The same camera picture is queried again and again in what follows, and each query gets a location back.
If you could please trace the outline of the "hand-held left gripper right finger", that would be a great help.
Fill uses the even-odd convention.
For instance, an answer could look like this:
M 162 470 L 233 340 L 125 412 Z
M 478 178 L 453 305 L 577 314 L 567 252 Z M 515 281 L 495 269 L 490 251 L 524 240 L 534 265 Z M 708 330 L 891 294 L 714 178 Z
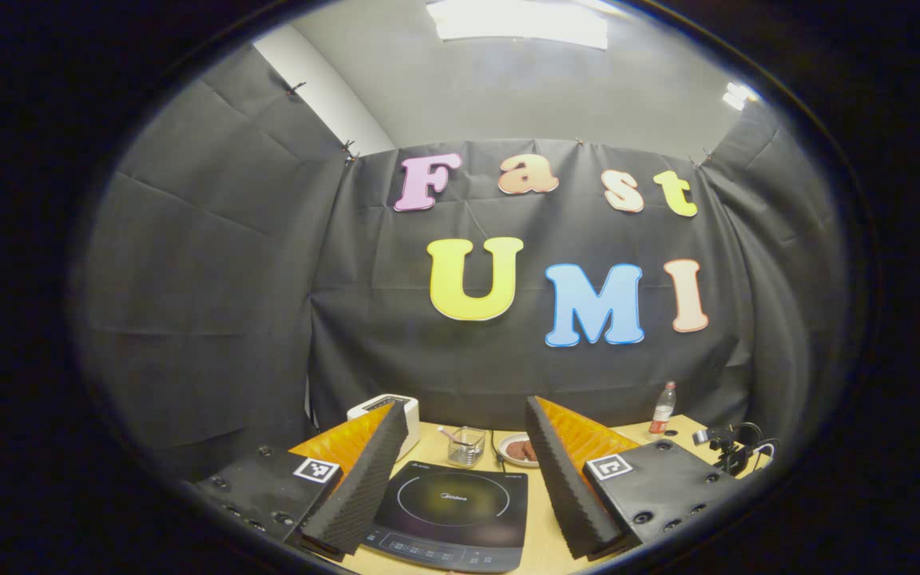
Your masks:
M 539 396 L 525 426 L 567 549 L 595 560 L 646 545 L 708 516 L 737 478 L 675 442 L 638 444 Z

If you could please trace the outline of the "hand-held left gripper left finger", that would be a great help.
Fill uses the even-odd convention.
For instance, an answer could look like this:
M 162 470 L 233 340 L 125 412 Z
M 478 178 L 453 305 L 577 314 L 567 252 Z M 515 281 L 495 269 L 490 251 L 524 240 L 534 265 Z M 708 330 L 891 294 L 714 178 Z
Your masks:
M 291 449 L 256 448 L 194 487 L 281 545 L 342 559 L 365 538 L 407 434 L 404 404 L 383 400 Z

